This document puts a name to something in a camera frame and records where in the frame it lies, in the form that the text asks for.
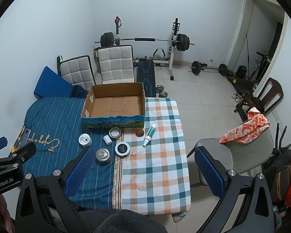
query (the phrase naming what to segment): round brown object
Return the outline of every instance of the round brown object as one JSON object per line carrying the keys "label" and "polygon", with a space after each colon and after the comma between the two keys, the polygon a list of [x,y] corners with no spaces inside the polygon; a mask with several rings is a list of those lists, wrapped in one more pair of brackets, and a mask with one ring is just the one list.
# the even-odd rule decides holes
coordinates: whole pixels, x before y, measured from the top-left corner
{"label": "round brown object", "polygon": [[137,130],[136,131],[136,136],[137,137],[142,137],[145,134],[145,132],[143,130]]}

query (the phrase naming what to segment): white quilted chair back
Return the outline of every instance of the white quilted chair back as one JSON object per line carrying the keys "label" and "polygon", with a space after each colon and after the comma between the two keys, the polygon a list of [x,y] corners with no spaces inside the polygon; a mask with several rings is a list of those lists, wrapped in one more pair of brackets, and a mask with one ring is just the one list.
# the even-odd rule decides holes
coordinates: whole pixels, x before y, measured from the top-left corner
{"label": "white quilted chair back", "polygon": [[98,50],[102,84],[134,82],[133,47],[111,46]]}
{"label": "white quilted chair back", "polygon": [[79,85],[85,90],[96,85],[91,60],[88,55],[64,60],[57,64],[58,72],[61,78],[72,85]]}

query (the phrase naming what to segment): shoe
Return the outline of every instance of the shoe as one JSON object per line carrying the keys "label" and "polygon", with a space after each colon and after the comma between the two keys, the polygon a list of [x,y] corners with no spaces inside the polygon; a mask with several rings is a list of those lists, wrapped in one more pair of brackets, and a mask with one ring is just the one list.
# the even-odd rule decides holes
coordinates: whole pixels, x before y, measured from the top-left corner
{"label": "shoe", "polygon": [[233,98],[233,99],[236,99],[236,98],[239,97],[239,96],[240,96],[240,95],[236,93],[236,94],[233,94],[233,95],[232,95],[232,98]]}
{"label": "shoe", "polygon": [[237,98],[235,99],[235,101],[236,101],[237,103],[241,103],[242,100],[243,100],[243,98],[242,98],[241,96],[239,96],[239,97],[237,97]]}

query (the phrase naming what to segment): ceiling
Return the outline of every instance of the ceiling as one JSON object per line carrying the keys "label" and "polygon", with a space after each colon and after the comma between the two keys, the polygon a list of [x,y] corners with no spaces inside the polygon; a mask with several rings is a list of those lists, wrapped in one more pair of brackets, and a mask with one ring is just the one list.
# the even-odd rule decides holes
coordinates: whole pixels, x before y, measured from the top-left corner
{"label": "ceiling", "polygon": [[270,20],[276,20],[283,23],[285,11],[280,5],[272,3],[267,0],[252,0],[254,4],[262,11],[262,13],[269,17]]}

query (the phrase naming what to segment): screw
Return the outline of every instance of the screw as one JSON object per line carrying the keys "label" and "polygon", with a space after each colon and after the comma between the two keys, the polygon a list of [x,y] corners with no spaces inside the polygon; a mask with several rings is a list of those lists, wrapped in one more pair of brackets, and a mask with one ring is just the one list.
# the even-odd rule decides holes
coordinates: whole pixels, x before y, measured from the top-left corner
{"label": "screw", "polygon": [[53,172],[53,175],[54,176],[59,176],[61,174],[61,170],[55,170],[54,172]]}
{"label": "screw", "polygon": [[231,176],[235,176],[236,175],[236,171],[235,170],[228,170],[228,174]]}
{"label": "screw", "polygon": [[30,179],[31,177],[32,177],[32,174],[31,174],[31,173],[27,173],[26,176],[25,176],[25,179],[28,180],[28,179]]}
{"label": "screw", "polygon": [[258,178],[261,179],[261,180],[263,180],[264,179],[264,174],[258,173]]}

